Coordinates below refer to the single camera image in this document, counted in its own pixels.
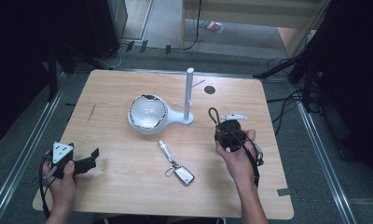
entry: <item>black cable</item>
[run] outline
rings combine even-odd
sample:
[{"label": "black cable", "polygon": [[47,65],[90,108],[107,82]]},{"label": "black cable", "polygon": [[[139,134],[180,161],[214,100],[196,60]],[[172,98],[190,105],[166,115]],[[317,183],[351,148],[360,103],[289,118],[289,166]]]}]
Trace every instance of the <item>black cable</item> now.
[{"label": "black cable", "polygon": [[[254,183],[256,184],[256,187],[258,187],[258,184],[259,184],[259,178],[260,178],[260,174],[259,174],[259,171],[258,171],[258,167],[257,167],[257,163],[256,163],[256,160],[254,159],[253,155],[251,154],[250,150],[248,150],[248,148],[244,145],[244,143],[236,136],[236,134],[234,132],[232,132],[230,129],[228,129],[226,126],[224,126],[224,128],[229,132],[231,133],[235,139],[237,139],[240,143],[240,145],[242,146],[242,148],[244,148],[244,151],[245,151],[245,154],[247,154],[247,157],[248,157],[248,160],[251,162],[251,165],[253,166],[253,170],[254,170]],[[251,141],[251,144],[253,144],[253,140],[251,140],[248,136],[246,136],[249,141]]]},{"label": "black cable", "polygon": [[40,162],[39,170],[38,170],[38,185],[39,185],[39,191],[40,191],[40,194],[41,194],[42,208],[44,210],[45,216],[47,218],[49,218],[50,212],[49,212],[49,209],[48,209],[47,200],[45,199],[46,192],[44,192],[44,184],[43,184],[43,181],[42,181],[42,178],[43,178],[42,169],[44,168],[44,164],[45,164],[45,162],[47,162],[47,159],[48,159],[47,156],[43,157],[42,161]]},{"label": "black cable", "polygon": [[200,22],[200,12],[201,12],[201,0],[199,1],[199,11],[198,11],[198,21],[196,23],[196,38],[195,38],[195,42],[193,42],[193,44],[189,47],[189,48],[186,48],[186,49],[178,49],[178,50],[189,50],[189,49],[192,49],[196,43],[198,43],[198,39],[199,39],[199,22]]},{"label": "black cable", "polygon": [[45,189],[44,196],[47,196],[47,191],[48,191],[48,189],[49,189],[50,186],[53,184],[53,182],[55,182],[56,179],[57,179],[57,178],[55,177],[55,178],[53,178],[52,181],[50,181],[50,183],[48,184],[47,188]]},{"label": "black cable", "polygon": [[279,99],[272,99],[272,100],[267,100],[266,103],[275,103],[275,102],[279,102],[279,101],[284,101],[284,100],[287,100],[288,98],[279,98]]},{"label": "black cable", "polygon": [[282,124],[283,124],[283,114],[284,114],[284,110],[285,110],[285,107],[286,107],[286,102],[287,102],[289,99],[293,98],[293,97],[294,97],[294,94],[297,93],[297,92],[299,92],[299,91],[293,91],[293,92],[292,92],[292,93],[291,93],[291,94],[286,98],[286,100],[283,101],[282,110],[281,110],[281,112],[280,112],[279,117],[277,118],[277,119],[279,120],[279,124],[277,125],[277,129],[276,129],[276,131],[274,132],[275,135],[277,135],[277,133],[279,133],[280,128],[282,127]]},{"label": "black cable", "polygon": [[287,59],[285,59],[285,58],[272,58],[272,59],[270,59],[270,60],[268,60],[268,62],[266,63],[266,69],[269,71],[269,64],[272,62],[272,61],[274,61],[274,60],[280,60],[279,61],[279,64],[283,61],[283,60],[287,60]]},{"label": "black cable", "polygon": [[[285,104],[284,107],[287,107],[288,105],[292,104],[294,101],[291,101],[291,102],[288,102],[287,104]],[[289,111],[291,111],[292,109],[295,108],[295,106],[300,103],[300,100],[297,100],[297,103],[291,108],[291,109],[288,109],[287,111],[284,111],[282,114],[280,114],[276,119],[272,120],[271,122],[274,123],[276,122],[281,116],[283,116],[284,114],[288,113]]]}]

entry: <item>cable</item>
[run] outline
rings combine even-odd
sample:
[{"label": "cable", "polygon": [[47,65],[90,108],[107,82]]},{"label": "cable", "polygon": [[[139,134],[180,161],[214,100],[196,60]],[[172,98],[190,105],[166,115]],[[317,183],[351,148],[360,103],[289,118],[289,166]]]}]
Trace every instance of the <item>cable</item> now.
[{"label": "cable", "polygon": [[287,98],[280,98],[280,99],[274,99],[274,100],[267,100],[266,103],[275,103],[275,102],[279,102],[279,101],[284,101],[286,100]]},{"label": "cable", "polygon": [[39,191],[40,191],[40,194],[41,194],[42,208],[44,210],[45,216],[47,218],[49,218],[50,212],[49,212],[49,209],[48,209],[47,201],[45,199],[46,192],[44,192],[44,184],[43,184],[43,181],[42,181],[42,178],[43,178],[42,169],[44,168],[44,164],[45,164],[45,162],[47,162],[47,159],[48,159],[48,156],[45,156],[45,157],[42,158],[42,161],[40,162],[39,170],[38,170],[38,185],[39,185]]},{"label": "cable", "polygon": [[49,189],[50,186],[53,184],[53,182],[55,182],[56,179],[57,179],[57,178],[55,177],[55,178],[53,178],[52,181],[50,181],[50,183],[48,184],[47,188],[45,189],[44,197],[47,196],[47,191],[48,191],[48,189]]},{"label": "cable", "polygon": [[109,68],[116,68],[116,67],[118,67],[121,63],[122,63],[122,58],[120,57],[120,51],[123,49],[123,48],[125,48],[127,45],[121,45],[120,47],[119,47],[119,49],[117,50],[117,56],[119,57],[119,63],[117,63],[117,65],[114,65],[114,66],[111,66],[111,65],[109,65],[109,64],[107,64],[107,63],[105,63],[105,62],[103,62],[101,59],[99,59],[100,60],[100,62],[102,63],[102,64],[104,64],[105,66],[107,66],[107,67],[109,67]]},{"label": "cable", "polygon": [[283,115],[285,114],[284,110],[285,110],[285,107],[287,106],[287,101],[289,99],[294,99],[294,97],[295,97],[294,94],[297,93],[297,92],[300,92],[300,91],[303,91],[303,90],[293,91],[288,97],[286,97],[283,100],[283,105],[282,105],[282,110],[280,112],[280,115],[275,120],[272,121],[272,123],[275,122],[275,121],[277,121],[277,120],[279,121],[279,124],[278,124],[278,126],[276,128],[276,131],[274,132],[275,135],[277,135],[279,133],[280,128],[282,127],[282,124],[283,124]]},{"label": "cable", "polygon": [[[244,149],[245,151],[245,154],[247,155],[248,157],[248,160],[251,162],[251,165],[253,166],[253,170],[254,170],[254,183],[256,184],[256,187],[258,187],[258,184],[259,184],[259,178],[260,178],[260,174],[259,174],[259,171],[258,171],[258,167],[257,167],[257,163],[256,163],[256,160],[254,159],[253,157],[253,154],[251,154],[250,150],[248,150],[248,148],[244,145],[244,143],[236,136],[236,134],[234,132],[232,132],[230,129],[228,129],[226,126],[224,126],[224,128],[229,132],[231,133],[235,139],[238,140],[238,142],[240,143],[240,145],[242,146],[242,148]],[[249,141],[251,141],[251,143],[253,144],[253,140],[251,140],[247,135],[245,136],[248,138]]]},{"label": "cable", "polygon": [[200,12],[201,12],[201,0],[199,1],[198,21],[196,23],[196,38],[195,38],[195,42],[193,42],[193,44],[191,46],[189,46],[189,48],[186,48],[186,49],[177,49],[177,50],[189,50],[189,49],[192,49],[195,46],[196,43],[200,42],[200,41],[198,41],[198,39],[199,39]]},{"label": "cable", "polygon": [[[287,104],[284,106],[284,108],[286,108],[288,105],[292,104],[293,102],[289,102],[289,103],[287,103]],[[296,104],[295,104],[291,109],[288,109],[288,110],[284,111],[282,114],[280,114],[276,119],[272,120],[271,122],[272,122],[272,123],[276,122],[276,121],[277,121],[279,118],[281,118],[284,114],[286,114],[286,113],[290,112],[292,109],[294,109],[295,106],[296,106],[297,104],[299,104],[299,103],[300,103],[300,100],[297,100],[297,103],[296,103]]]},{"label": "cable", "polygon": [[289,60],[289,59],[286,59],[286,58],[272,58],[270,60],[268,60],[268,62],[266,63],[266,69],[269,71],[269,64],[271,61],[274,61],[274,60],[280,60],[279,63],[277,65],[280,65],[283,61],[285,60]]}]

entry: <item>right hand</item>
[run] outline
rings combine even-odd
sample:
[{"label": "right hand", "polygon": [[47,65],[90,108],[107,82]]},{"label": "right hand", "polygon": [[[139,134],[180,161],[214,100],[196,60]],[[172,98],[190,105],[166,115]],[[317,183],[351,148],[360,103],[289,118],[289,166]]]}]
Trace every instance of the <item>right hand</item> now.
[{"label": "right hand", "polygon": [[[256,130],[250,129],[245,133],[251,140],[256,139]],[[253,143],[246,141],[244,145],[250,150],[256,160],[256,150]],[[254,169],[242,147],[235,152],[227,152],[218,141],[215,141],[215,149],[224,159],[230,175],[236,182],[251,179],[252,183],[254,183]]]}]

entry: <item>keychain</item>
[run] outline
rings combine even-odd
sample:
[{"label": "keychain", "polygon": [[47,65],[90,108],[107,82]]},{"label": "keychain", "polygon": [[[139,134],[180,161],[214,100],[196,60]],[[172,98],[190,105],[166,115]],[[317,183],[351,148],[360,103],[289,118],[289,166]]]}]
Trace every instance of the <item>keychain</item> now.
[{"label": "keychain", "polygon": [[170,153],[169,149],[167,148],[163,140],[159,140],[158,144],[160,149],[166,155],[167,160],[172,164],[169,167],[169,169],[167,169],[167,171],[165,172],[165,175],[169,177],[173,173],[175,173],[175,175],[178,177],[179,180],[181,180],[184,186],[189,186],[195,179],[195,176],[191,174],[187,168],[185,168],[183,165],[178,164],[174,160],[173,155]]}]

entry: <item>white pole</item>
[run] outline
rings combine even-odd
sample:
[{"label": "white pole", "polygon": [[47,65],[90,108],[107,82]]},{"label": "white pole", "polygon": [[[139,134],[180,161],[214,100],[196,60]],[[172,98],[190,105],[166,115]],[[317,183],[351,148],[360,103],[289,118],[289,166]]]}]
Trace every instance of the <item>white pole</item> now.
[{"label": "white pole", "polygon": [[192,93],[192,81],[193,81],[193,68],[188,68],[186,70],[186,99],[184,102],[184,119],[189,119],[189,108],[191,106],[191,93]]}]

